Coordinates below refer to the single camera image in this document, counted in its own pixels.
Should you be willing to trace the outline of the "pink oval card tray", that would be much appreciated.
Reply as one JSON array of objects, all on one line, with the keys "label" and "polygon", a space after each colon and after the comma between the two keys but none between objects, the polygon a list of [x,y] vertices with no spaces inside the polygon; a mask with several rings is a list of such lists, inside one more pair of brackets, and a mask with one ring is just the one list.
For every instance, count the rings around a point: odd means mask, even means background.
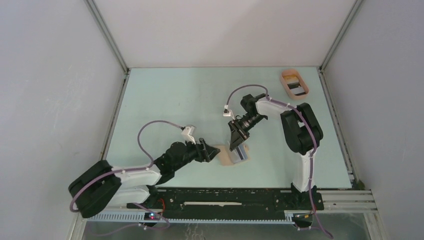
[{"label": "pink oval card tray", "polygon": [[283,70],[280,75],[280,82],[292,100],[303,100],[309,94],[309,87],[294,68]]}]

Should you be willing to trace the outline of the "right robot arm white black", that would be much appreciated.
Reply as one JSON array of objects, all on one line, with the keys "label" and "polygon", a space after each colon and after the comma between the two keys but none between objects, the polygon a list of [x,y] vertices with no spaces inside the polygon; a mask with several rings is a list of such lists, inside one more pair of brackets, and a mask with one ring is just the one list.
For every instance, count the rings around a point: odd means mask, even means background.
[{"label": "right robot arm white black", "polygon": [[281,121],[288,148],[298,154],[297,170],[291,183],[291,204],[304,209],[316,193],[314,183],[315,156],[323,139],[322,128],[308,103],[292,106],[272,99],[266,93],[245,95],[241,102],[245,114],[228,122],[230,129],[229,150],[234,151],[250,137],[249,131],[260,121],[276,117]]}]

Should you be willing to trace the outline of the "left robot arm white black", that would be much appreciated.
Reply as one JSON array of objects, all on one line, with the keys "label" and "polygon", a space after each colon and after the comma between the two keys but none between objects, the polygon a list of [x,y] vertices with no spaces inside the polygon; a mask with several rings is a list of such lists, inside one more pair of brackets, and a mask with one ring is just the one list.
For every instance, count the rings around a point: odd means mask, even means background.
[{"label": "left robot arm white black", "polygon": [[145,166],[123,168],[100,160],[68,186],[72,197],[69,208],[83,218],[91,218],[109,206],[129,203],[153,208],[158,202],[158,194],[152,191],[154,186],[168,182],[193,161],[209,163],[220,151],[200,138],[198,143],[172,143],[160,157]]}]

